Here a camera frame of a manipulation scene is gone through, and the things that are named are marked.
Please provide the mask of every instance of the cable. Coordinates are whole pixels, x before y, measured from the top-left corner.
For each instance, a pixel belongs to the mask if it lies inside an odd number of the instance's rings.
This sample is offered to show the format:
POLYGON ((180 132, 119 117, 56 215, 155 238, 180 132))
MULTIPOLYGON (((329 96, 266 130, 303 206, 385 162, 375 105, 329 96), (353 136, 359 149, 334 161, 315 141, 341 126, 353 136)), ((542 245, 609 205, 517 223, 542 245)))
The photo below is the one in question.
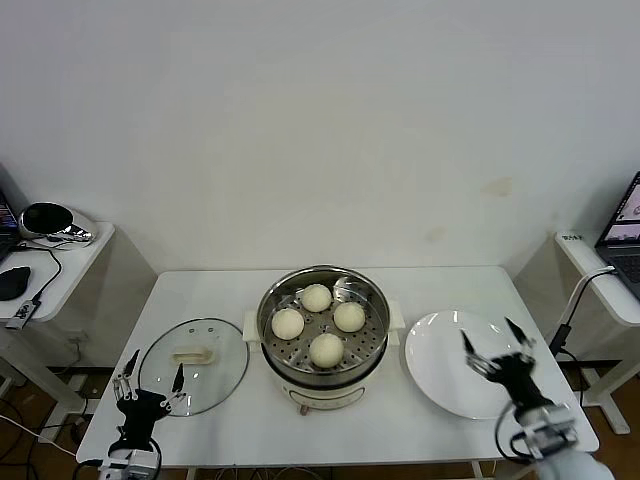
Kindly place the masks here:
POLYGON ((580 408, 582 408, 582 399, 584 397, 584 380, 582 379, 582 372, 580 371, 580 367, 578 365, 579 363, 578 359, 575 357, 573 353, 569 352, 564 348, 560 350, 559 353, 564 353, 565 355, 569 355, 572 358, 573 363, 575 363, 576 367, 578 367, 578 377, 580 378, 580 408))
POLYGON ((224 474, 227 472, 227 470, 232 470, 231 468, 223 468, 222 470, 220 470, 217 474, 216 474, 216 478, 215 480, 220 480, 224 474))
POLYGON ((589 285, 589 283, 594 279, 594 278, 598 278, 601 277, 602 275, 607 275, 607 274, 611 274, 614 272, 614 268, 611 267, 609 270, 604 271, 604 272, 600 272, 597 273, 591 277, 589 277, 589 279, 584 282, 584 285, 582 286, 582 289, 580 290, 580 293, 578 294, 578 298, 576 300, 575 305, 573 306, 573 309, 571 310, 571 313, 569 314, 569 318, 567 319, 567 326, 569 326, 569 324, 571 324, 571 320, 573 319, 573 315, 576 313, 576 309, 578 308, 578 303, 580 303, 580 299, 582 298, 582 295, 584 294, 584 291, 587 289, 587 286, 589 285))
POLYGON ((576 313, 578 304, 580 303, 582 295, 587 289, 589 283, 591 283, 594 278, 615 273, 617 273, 616 269, 612 266, 597 268, 584 275, 578 283, 576 283, 576 286, 571 293, 571 297, 569 297, 569 301, 567 302, 567 306, 562 312, 556 327, 552 330, 552 332, 554 332, 553 337, 551 337, 550 333, 547 334, 546 337, 549 342, 549 350, 551 350, 551 354, 554 357, 560 353, 562 347, 567 343, 567 337, 569 336, 569 333, 571 333, 571 320, 576 313))
POLYGON ((80 351, 80 342, 74 342, 74 345, 76 346, 76 358, 75 358, 75 360, 73 362, 71 362, 69 365, 67 365, 66 367, 63 367, 62 370, 60 370, 59 372, 54 372, 54 375, 64 375, 65 373, 67 373, 69 371, 69 369, 71 367, 73 367, 80 360, 82 360, 82 352, 80 351))
POLYGON ((518 450, 518 449, 516 448, 516 446, 515 446, 515 443, 516 443, 516 441, 517 441, 517 440, 518 440, 518 439, 517 439, 515 436, 514 436, 514 437, 511 437, 511 440, 509 440, 509 448, 510 448, 510 449, 511 449, 511 451, 512 451, 513 453, 515 453, 517 456, 519 456, 519 457, 524 457, 524 456, 526 456, 527 454, 526 454, 526 453, 524 453, 524 452, 521 452, 521 451, 520 451, 520 450, 518 450))
POLYGON ((62 264, 56 258, 56 256, 53 254, 53 251, 48 249, 48 248, 29 247, 27 245, 17 245, 15 247, 11 248, 12 252, 23 252, 23 251, 26 251, 26 250, 35 250, 35 251, 38 251, 38 252, 47 252, 51 256, 53 261, 56 262, 56 265, 58 266, 58 270, 56 271, 56 273, 54 273, 53 276, 49 280, 47 280, 47 282, 42 286, 42 288, 40 288, 40 290, 38 290, 38 292, 31 299, 32 302, 35 302, 35 301, 40 300, 40 297, 42 296, 42 292, 44 292, 44 290, 51 284, 51 282, 53 282, 58 277, 58 275, 60 275, 60 273, 62 272, 62 264))
MULTIPOLYGON (((82 409, 82 413, 80 413, 80 417, 84 416, 85 412, 87 411, 87 407, 89 406, 89 399, 85 398, 84 399, 84 408, 82 409)), ((41 425, 38 425, 37 427, 27 427, 30 428, 32 430, 46 430, 47 428, 59 428, 59 427, 70 427, 72 425, 78 425, 78 421, 80 419, 76 420, 75 422, 67 422, 67 423, 58 423, 57 425, 45 425, 44 427, 41 425)))
POLYGON ((56 447, 56 448, 57 448, 58 450, 60 450, 61 452, 64 452, 64 453, 66 453, 67 455, 71 455, 72 457, 74 457, 74 458, 75 458, 75 456, 76 456, 76 454, 75 454, 75 453, 70 452, 69 450, 62 448, 60 445, 58 445, 58 444, 57 444, 57 443, 55 443, 55 442, 52 442, 51 440, 49 440, 49 439, 48 439, 48 438, 46 438, 46 437, 43 437, 43 436, 41 436, 41 435, 38 435, 37 433, 32 432, 32 431, 31 431, 31 430, 29 430, 27 427, 24 427, 24 426, 20 425, 18 422, 16 422, 16 421, 14 421, 14 420, 10 419, 9 417, 5 417, 4 415, 0 415, 0 418, 2 418, 3 420, 6 420, 6 421, 7 421, 7 422, 9 422, 9 423, 13 423, 16 427, 20 427, 20 428, 21 428, 21 429, 23 429, 25 432, 27 432, 27 433, 29 433, 29 434, 33 435, 34 437, 38 437, 39 439, 41 439, 41 440, 42 440, 42 441, 44 441, 44 442, 50 443, 51 445, 53 445, 54 447, 56 447))
MULTIPOLYGON (((22 418, 22 414, 18 411, 18 409, 16 407, 14 407, 11 403, 7 402, 5 399, 0 398, 0 401, 2 403, 4 403, 6 406, 8 406, 9 408, 11 408, 16 416, 18 417, 18 420, 20 420, 20 423, 24 423, 24 418, 22 418)), ((0 455, 0 461, 4 460, 5 458, 7 458, 7 456, 13 452, 16 447, 18 446, 18 443, 20 442, 20 439, 22 439, 22 434, 24 433, 22 430, 19 430, 20 433, 18 433, 18 436, 16 437, 16 439, 13 441, 13 443, 9 446, 9 448, 7 448, 7 450, 5 450, 2 455, 0 455)))
POLYGON ((77 480, 78 472, 80 472, 84 467, 99 467, 100 465, 102 465, 100 460, 85 460, 84 462, 80 462, 76 465, 76 468, 73 469, 73 476, 71 478, 73 480, 77 480))
POLYGON ((51 250, 60 250, 60 247, 69 243, 77 243, 75 240, 67 240, 66 242, 59 243, 55 247, 49 247, 51 250))
POLYGON ((80 416, 78 417, 78 419, 71 424, 71 430, 69 431, 69 435, 71 436, 71 440, 78 447, 82 443, 82 437, 80 436, 80 433, 78 432, 78 427, 80 425, 82 425, 84 422, 86 422, 86 419, 84 418, 84 415, 87 412, 87 408, 89 408, 89 398, 85 397, 85 399, 84 399, 84 408, 82 409, 82 413, 80 413, 80 416))
POLYGON ((500 455, 503 456, 503 458, 505 458, 506 460, 510 460, 513 463, 518 463, 520 465, 529 465, 531 463, 532 459, 527 458, 527 457, 525 457, 525 458, 511 457, 511 456, 509 456, 509 455, 507 455, 505 453, 505 451, 502 449, 502 445, 500 445, 500 438, 498 437, 498 434, 500 432, 500 425, 502 425, 502 422, 504 421, 505 416, 507 415, 509 410, 511 410, 512 406, 513 406, 513 404, 511 403, 511 401, 509 401, 509 402, 507 402, 507 404, 504 406, 504 408, 500 412, 500 416, 498 417, 498 421, 496 422, 496 426, 495 426, 495 428, 493 430, 493 441, 495 442, 496 448, 500 452, 500 455))
POLYGON ((39 480, 38 471, 32 463, 0 463, 0 467, 27 467, 27 476, 29 475, 29 469, 31 469, 33 476, 36 477, 36 480, 39 480))
POLYGON ((287 467, 283 470, 280 470, 277 475, 275 477, 273 477, 273 480, 278 480, 283 473, 289 471, 289 470, 298 470, 300 472, 305 472, 308 473, 309 475, 311 475, 313 478, 315 478, 316 480, 324 480, 320 475, 318 475, 316 472, 312 472, 311 470, 309 470, 308 468, 302 468, 302 467, 287 467))
MULTIPOLYGON (((42 428, 44 426, 44 424, 46 423, 47 419, 49 418, 49 416, 51 415, 51 412, 53 412, 53 409, 55 408, 55 404, 53 404, 51 406, 51 408, 49 408, 49 411, 46 413, 46 415, 43 417, 42 421, 40 422, 40 426, 38 427, 39 429, 42 428)), ((25 471, 26 474, 26 480, 29 480, 29 466, 31 466, 31 468, 33 469, 34 475, 36 477, 36 480, 38 480, 38 472, 35 468, 35 466, 33 466, 33 464, 31 463, 31 456, 33 455, 33 452, 35 450, 36 444, 37 442, 37 438, 33 437, 33 440, 31 440, 31 445, 29 445, 29 452, 27 453, 27 469, 25 471)))
POLYGON ((151 480, 157 480, 158 475, 160 475, 160 469, 162 468, 162 450, 160 450, 160 445, 153 438, 149 439, 151 445, 153 445, 156 449, 156 453, 158 454, 158 463, 156 464, 156 472, 153 474, 153 478, 151 480))

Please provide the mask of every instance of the wooden floor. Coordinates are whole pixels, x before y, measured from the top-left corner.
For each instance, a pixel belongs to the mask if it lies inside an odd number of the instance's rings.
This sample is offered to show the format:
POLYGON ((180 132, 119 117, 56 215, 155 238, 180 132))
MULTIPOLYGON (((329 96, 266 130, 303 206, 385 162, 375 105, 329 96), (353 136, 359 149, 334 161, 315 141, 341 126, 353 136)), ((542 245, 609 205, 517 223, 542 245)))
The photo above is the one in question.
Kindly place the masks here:
MULTIPOLYGON (((578 387, 577 371, 571 368, 565 369, 570 383, 574 388, 578 387)), ((82 393, 91 398, 99 398, 107 385, 109 376, 105 374, 91 375, 85 384, 82 393)), ((639 477, 640 472, 640 380, 636 377, 629 380, 614 394, 614 398, 631 426, 630 435, 615 435, 601 411, 597 408, 586 409, 598 437, 600 449, 595 457, 606 464, 613 472, 617 480, 631 480, 639 477)), ((38 387, 27 383, 23 387, 12 388, 4 397, 14 405, 23 417, 26 426, 37 428, 53 408, 52 399, 43 393, 38 387)), ((0 402, 0 413, 17 420, 15 413, 3 402, 0 402)), ((66 423, 76 420, 70 417, 66 423)), ((82 436, 87 424, 84 423, 76 430, 76 436, 82 436)), ((8 422, 0 420, 0 456, 14 443, 19 434, 18 428, 8 422)), ((57 442, 68 450, 75 451, 77 446, 71 436, 71 427, 63 428, 57 442)), ((0 479, 2 480, 71 480, 75 460, 59 452, 54 447, 46 444, 38 444, 32 438, 23 434, 16 448, 5 458, 0 460, 0 479), (30 462, 37 472, 30 472, 27 477, 25 463, 32 448, 30 462)), ((490 476, 494 463, 482 464, 485 475, 490 476)), ((238 480, 274 480, 281 469, 265 471, 260 469, 239 469, 219 472, 216 470, 199 470, 197 478, 200 480, 238 479, 238 480)), ((431 464, 431 465, 397 465, 397 466, 368 466, 368 467, 325 467, 314 468, 313 472, 324 480, 371 480, 371 479, 445 479, 472 477, 473 473, 469 464, 431 464)), ((184 480, 186 470, 163 470, 161 480, 184 480)), ((98 478, 97 471, 93 468, 85 468, 78 477, 80 480, 93 480, 98 478)), ((282 472, 277 480, 302 480, 313 478, 308 472, 290 469, 282 472)))

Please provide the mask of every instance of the laptop screen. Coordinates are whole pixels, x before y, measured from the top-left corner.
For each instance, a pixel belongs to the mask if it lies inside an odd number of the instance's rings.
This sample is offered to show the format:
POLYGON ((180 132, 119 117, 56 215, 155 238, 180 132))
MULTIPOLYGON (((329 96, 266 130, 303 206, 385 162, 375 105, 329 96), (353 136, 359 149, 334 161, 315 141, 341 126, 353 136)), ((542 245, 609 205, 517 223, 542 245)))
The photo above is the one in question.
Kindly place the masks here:
POLYGON ((4 195, 0 193, 0 230, 17 230, 18 222, 13 216, 4 195))
POLYGON ((640 244, 640 172, 631 182, 597 245, 640 244))

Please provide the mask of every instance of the glass lid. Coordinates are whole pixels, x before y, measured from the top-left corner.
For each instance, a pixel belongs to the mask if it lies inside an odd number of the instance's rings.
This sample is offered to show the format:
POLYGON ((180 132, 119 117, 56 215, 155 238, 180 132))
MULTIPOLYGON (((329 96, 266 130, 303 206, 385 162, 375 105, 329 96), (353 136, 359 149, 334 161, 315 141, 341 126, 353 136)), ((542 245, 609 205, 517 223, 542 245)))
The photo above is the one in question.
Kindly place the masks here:
POLYGON ((220 404, 238 386, 249 362, 242 332, 217 318, 182 323, 162 335, 147 351, 138 383, 141 388, 170 395, 180 363, 186 393, 171 411, 174 417, 197 415, 220 404))

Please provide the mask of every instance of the robotic arm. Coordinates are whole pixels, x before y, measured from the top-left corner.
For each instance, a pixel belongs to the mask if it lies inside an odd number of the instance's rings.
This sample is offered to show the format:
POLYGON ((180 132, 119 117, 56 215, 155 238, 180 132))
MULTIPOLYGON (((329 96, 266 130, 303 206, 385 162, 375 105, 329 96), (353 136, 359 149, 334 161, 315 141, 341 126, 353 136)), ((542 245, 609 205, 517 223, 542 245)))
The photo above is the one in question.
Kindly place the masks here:
POLYGON ((514 417, 522 430, 511 438, 507 455, 500 445, 499 428, 511 405, 502 411, 495 429, 498 450, 508 460, 524 466, 535 466, 541 480, 613 480, 607 467, 590 455, 574 450, 578 439, 575 419, 565 404, 556 405, 545 398, 531 378, 535 367, 532 355, 535 341, 527 338, 522 329, 506 318, 522 351, 487 359, 476 353, 469 337, 462 331, 467 364, 490 382, 499 383, 509 393, 515 407, 514 417), (526 452, 518 451, 515 443, 522 441, 526 452))
POLYGON ((116 406, 124 416, 124 424, 117 427, 120 438, 108 451, 103 460, 90 460, 78 465, 97 466, 100 480, 147 480, 157 478, 162 465, 162 453, 159 445, 153 440, 153 427, 158 420, 166 417, 180 402, 186 393, 182 392, 184 374, 182 364, 179 365, 173 381, 171 393, 167 396, 132 387, 131 378, 136 366, 140 350, 137 350, 124 369, 113 379, 113 391, 116 406))

